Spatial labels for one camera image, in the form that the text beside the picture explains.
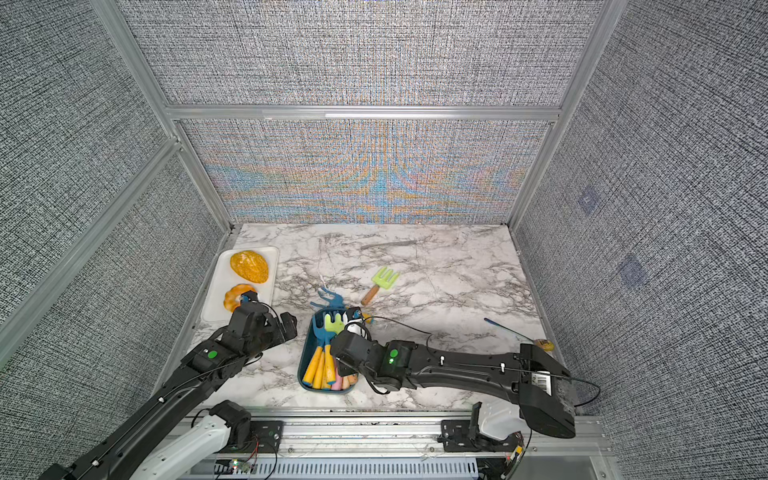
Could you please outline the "lime rake brown wood handle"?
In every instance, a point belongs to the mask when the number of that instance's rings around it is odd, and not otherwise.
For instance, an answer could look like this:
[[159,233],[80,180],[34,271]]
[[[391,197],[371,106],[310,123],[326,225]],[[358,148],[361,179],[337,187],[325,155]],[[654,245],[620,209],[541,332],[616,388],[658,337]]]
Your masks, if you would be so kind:
[[326,313],[323,317],[324,329],[329,338],[339,334],[345,328],[343,316],[341,313]]

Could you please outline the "lime trowel brown wood handle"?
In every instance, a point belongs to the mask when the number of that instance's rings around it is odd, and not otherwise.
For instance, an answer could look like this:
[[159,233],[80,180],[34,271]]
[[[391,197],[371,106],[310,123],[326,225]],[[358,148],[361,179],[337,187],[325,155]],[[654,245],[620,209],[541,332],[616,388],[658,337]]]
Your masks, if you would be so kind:
[[373,299],[376,297],[376,295],[379,293],[380,290],[389,290],[393,287],[397,279],[399,278],[399,273],[393,270],[389,267],[382,267],[377,271],[377,273],[372,277],[373,286],[371,289],[364,295],[363,299],[361,300],[362,306],[369,305]]

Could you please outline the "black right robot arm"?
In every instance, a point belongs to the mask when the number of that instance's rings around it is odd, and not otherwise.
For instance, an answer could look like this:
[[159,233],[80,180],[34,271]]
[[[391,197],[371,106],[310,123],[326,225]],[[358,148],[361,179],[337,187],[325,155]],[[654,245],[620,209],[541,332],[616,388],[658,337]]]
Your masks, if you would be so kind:
[[519,407],[534,432],[554,438],[576,436],[575,406],[568,399],[570,372],[534,344],[518,352],[468,354],[393,340],[384,345],[344,331],[330,353],[341,369],[361,374],[382,393],[402,389],[450,388],[490,395]]

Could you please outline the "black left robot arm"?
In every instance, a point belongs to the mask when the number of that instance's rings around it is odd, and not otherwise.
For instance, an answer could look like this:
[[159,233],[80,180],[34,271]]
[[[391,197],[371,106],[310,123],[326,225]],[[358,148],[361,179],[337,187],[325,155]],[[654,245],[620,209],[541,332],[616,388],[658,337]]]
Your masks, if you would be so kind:
[[161,388],[128,420],[69,466],[42,479],[128,479],[176,425],[250,361],[297,336],[297,318],[278,314],[249,292],[229,323],[196,345]]

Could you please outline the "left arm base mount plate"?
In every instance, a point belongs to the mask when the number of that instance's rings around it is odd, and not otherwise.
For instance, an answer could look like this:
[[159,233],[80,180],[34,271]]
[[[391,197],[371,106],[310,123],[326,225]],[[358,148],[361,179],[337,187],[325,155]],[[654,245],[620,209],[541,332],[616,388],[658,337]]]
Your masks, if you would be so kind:
[[258,449],[258,452],[275,453],[284,436],[284,427],[285,423],[281,420],[252,420],[245,443],[238,448],[238,451],[250,454]]

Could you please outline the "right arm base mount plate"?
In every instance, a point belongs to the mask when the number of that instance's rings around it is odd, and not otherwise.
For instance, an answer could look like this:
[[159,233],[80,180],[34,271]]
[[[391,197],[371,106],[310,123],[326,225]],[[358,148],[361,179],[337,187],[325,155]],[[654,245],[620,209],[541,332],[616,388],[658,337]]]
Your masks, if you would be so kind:
[[504,440],[487,437],[470,420],[443,420],[437,441],[448,453],[513,452],[526,443],[519,432]]

